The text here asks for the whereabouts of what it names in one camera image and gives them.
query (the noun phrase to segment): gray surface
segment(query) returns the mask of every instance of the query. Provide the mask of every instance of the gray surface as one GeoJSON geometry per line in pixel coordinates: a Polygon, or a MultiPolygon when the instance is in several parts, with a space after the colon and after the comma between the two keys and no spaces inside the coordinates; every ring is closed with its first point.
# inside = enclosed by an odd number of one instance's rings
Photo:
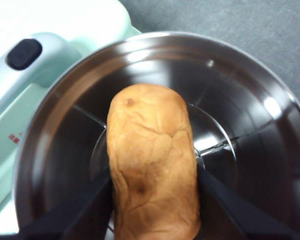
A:
{"type": "Polygon", "coordinates": [[[141,32],[223,40],[272,69],[300,101],[300,0],[120,0],[141,32]]]}

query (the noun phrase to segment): stainless steel bowl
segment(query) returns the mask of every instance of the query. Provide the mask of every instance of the stainless steel bowl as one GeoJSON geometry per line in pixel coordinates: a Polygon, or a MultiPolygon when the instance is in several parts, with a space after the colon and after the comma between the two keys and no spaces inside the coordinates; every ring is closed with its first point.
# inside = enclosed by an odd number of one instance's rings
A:
{"type": "MultiPolygon", "coordinates": [[[[50,90],[16,164],[20,226],[69,199],[108,166],[104,126],[111,99],[136,83],[176,90],[188,103],[194,147],[206,169],[300,231],[298,101],[248,54],[179,32],[147,33],[110,45],[70,69],[50,90]]],[[[212,229],[226,228],[216,211],[207,211],[212,229]]]]}

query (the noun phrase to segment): golden brown crust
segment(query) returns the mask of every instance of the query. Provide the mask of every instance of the golden brown crust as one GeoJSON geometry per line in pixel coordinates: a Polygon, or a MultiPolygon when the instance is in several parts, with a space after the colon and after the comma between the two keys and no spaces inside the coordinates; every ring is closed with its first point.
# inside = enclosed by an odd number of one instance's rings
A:
{"type": "Polygon", "coordinates": [[[123,89],[111,102],[106,138],[115,239],[192,240],[200,228],[200,205],[182,97],[152,84],[123,89]]]}

